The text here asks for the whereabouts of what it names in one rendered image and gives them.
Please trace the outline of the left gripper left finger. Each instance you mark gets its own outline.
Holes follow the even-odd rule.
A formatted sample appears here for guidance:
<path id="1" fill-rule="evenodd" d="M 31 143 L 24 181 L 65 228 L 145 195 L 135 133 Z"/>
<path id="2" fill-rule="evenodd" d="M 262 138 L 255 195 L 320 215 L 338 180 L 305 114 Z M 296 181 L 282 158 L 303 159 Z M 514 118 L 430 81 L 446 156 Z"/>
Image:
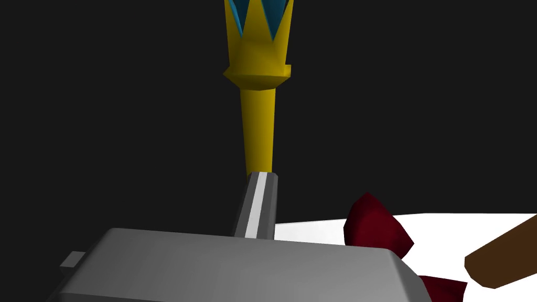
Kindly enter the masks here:
<path id="1" fill-rule="evenodd" d="M 249 175 L 238 219 L 233 232 L 234 237 L 266 239 L 265 187 L 268 173 L 255 171 Z"/>

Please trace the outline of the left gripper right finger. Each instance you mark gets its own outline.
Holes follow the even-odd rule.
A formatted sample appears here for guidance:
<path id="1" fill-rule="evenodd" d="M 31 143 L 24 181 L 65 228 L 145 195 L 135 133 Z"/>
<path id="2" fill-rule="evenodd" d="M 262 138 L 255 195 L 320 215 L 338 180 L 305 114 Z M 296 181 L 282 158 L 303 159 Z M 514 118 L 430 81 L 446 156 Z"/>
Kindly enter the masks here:
<path id="1" fill-rule="evenodd" d="M 273 240 L 276 224 L 276 208 L 278 194 L 278 176 L 267 173 L 264 185 L 262 207 L 257 229 L 257 239 Z"/>

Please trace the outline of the yellow and blue long-handled utensil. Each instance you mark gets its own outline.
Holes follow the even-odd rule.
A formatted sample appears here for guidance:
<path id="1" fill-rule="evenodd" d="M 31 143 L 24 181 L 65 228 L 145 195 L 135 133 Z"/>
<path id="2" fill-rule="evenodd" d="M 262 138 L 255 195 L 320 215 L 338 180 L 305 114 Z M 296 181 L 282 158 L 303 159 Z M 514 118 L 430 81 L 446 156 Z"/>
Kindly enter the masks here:
<path id="1" fill-rule="evenodd" d="M 276 88 L 286 63 L 294 0 L 224 0 L 229 66 L 240 90 L 246 173 L 272 172 Z"/>

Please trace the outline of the dark red faceted object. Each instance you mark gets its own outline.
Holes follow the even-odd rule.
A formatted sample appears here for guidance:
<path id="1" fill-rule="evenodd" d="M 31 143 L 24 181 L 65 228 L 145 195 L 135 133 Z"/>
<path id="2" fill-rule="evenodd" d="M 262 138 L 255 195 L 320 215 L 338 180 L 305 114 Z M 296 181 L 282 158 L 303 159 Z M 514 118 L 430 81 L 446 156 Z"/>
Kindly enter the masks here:
<path id="1" fill-rule="evenodd" d="M 402 259 L 414 245 L 401 223 L 366 192 L 352 206 L 343 226 L 345 245 L 387 249 Z M 421 276 L 432 302 L 463 302 L 466 282 Z"/>

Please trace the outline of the brown blunt stick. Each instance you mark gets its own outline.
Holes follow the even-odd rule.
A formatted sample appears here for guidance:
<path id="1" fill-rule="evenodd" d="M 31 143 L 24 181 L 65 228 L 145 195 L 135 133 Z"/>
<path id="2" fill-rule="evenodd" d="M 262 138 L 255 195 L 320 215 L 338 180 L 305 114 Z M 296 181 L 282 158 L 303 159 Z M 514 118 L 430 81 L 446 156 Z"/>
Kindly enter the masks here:
<path id="1" fill-rule="evenodd" d="M 537 214 L 467 255 L 464 267 L 491 289 L 537 274 Z"/>

